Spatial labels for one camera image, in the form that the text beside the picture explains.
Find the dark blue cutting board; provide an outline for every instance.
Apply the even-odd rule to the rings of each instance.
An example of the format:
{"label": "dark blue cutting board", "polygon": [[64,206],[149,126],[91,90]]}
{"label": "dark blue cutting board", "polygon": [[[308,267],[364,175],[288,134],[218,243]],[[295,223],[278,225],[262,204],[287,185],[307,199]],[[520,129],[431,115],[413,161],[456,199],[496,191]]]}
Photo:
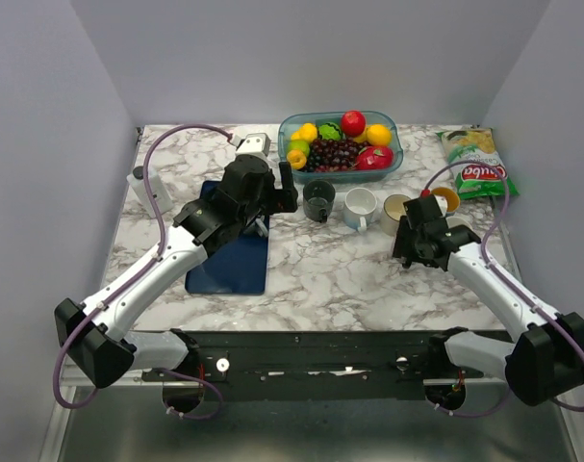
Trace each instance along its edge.
{"label": "dark blue cutting board", "polygon": [[[205,181],[200,197],[218,185]],[[264,225],[270,229],[270,218]],[[266,290],[268,238],[243,234],[224,245],[202,265],[187,273],[185,289],[190,294],[261,295]]]}

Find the chip bag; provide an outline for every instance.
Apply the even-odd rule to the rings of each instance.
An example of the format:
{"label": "chip bag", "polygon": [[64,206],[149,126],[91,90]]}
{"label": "chip bag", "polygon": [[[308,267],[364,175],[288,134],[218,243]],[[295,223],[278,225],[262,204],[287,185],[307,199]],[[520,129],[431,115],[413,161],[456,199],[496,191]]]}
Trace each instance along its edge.
{"label": "chip bag", "polygon": [[[456,161],[479,161],[495,167],[505,177],[511,195],[518,195],[516,186],[507,174],[493,141],[490,128],[470,128],[441,132],[437,136],[444,146],[449,164]],[[504,195],[501,180],[488,168],[469,164],[452,168],[456,190],[461,199],[482,195]]]}

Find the bunch of red grapes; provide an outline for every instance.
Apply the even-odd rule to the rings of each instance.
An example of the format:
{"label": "bunch of red grapes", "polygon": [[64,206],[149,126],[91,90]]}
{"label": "bunch of red grapes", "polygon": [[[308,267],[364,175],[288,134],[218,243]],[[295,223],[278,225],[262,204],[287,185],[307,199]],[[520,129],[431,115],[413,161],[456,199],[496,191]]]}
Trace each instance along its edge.
{"label": "bunch of red grapes", "polygon": [[307,158],[307,164],[300,171],[313,173],[314,171],[354,170],[358,154],[369,145],[368,141],[314,140],[311,143],[311,152]]}

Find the gray wall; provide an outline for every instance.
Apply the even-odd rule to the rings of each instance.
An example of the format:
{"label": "gray wall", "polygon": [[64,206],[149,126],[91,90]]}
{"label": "gray wall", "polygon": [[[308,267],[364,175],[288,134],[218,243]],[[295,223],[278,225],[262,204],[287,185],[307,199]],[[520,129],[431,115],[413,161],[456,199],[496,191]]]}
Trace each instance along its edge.
{"label": "gray wall", "polygon": [[477,122],[548,0],[72,0],[140,123]]}
{"label": "gray wall", "polygon": [[584,0],[552,1],[484,121],[521,191],[507,220],[525,283],[584,317]]}
{"label": "gray wall", "polygon": [[132,127],[66,0],[0,2],[0,462],[38,458],[52,310],[101,276]]}

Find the marble surface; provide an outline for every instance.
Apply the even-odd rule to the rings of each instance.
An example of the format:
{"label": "marble surface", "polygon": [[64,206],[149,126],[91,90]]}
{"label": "marble surface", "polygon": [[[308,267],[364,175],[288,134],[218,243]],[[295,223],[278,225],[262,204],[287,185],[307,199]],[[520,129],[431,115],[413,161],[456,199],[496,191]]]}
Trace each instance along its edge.
{"label": "marble surface", "polygon": [[[266,132],[272,139],[268,159],[278,162],[278,124],[225,125],[245,135]],[[169,126],[147,126],[137,165],[150,144]],[[413,266],[403,269],[388,258],[393,238],[379,228],[383,200],[392,193],[417,196],[432,172],[445,165],[435,133],[460,126],[399,126],[405,152],[401,168],[386,179],[366,186],[379,199],[367,233],[343,224],[344,193],[352,185],[336,185],[334,211],[326,224],[308,220],[302,207],[295,214],[271,219],[267,288],[263,295],[189,295],[184,277],[165,291],[138,319],[136,329],[189,330],[394,330],[446,329],[462,325],[473,329],[501,328],[501,324],[475,294],[440,269]],[[183,204],[199,196],[204,180],[217,180],[233,160],[235,149],[221,135],[206,131],[178,133],[164,141],[152,159],[176,207],[165,214],[166,223]],[[437,185],[452,186],[445,174]],[[480,235],[488,229],[493,212],[487,200],[462,204],[457,213]],[[106,282],[120,275],[158,239],[157,225],[128,191],[114,241]],[[506,263],[500,237],[489,249]]]}

